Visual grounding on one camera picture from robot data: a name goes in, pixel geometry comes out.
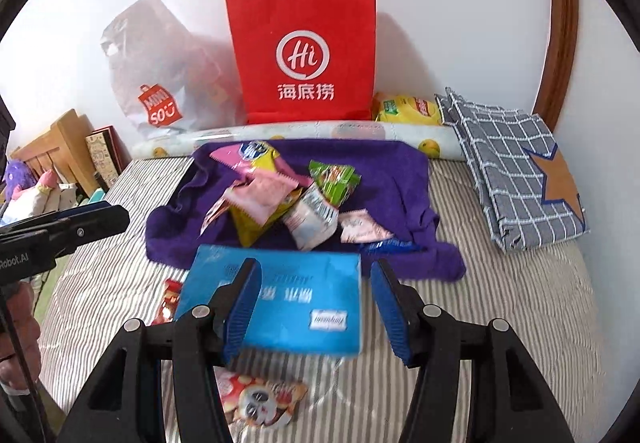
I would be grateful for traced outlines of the left hand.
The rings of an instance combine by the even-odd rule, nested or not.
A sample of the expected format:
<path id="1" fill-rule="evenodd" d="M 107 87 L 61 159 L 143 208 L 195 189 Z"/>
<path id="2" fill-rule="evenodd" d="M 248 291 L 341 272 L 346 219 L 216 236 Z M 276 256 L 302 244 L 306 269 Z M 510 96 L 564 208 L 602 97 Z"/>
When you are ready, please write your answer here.
<path id="1" fill-rule="evenodd" d="M 41 371 L 41 354 L 38 345 L 40 326 L 32 313 L 34 290 L 29 283 L 22 281 L 17 292 L 6 301 L 18 341 L 22 347 L 29 376 L 33 381 L 39 379 Z M 26 391 L 27 380 L 23 374 L 11 337 L 7 333 L 1 335 L 1 383 L 13 391 Z"/>

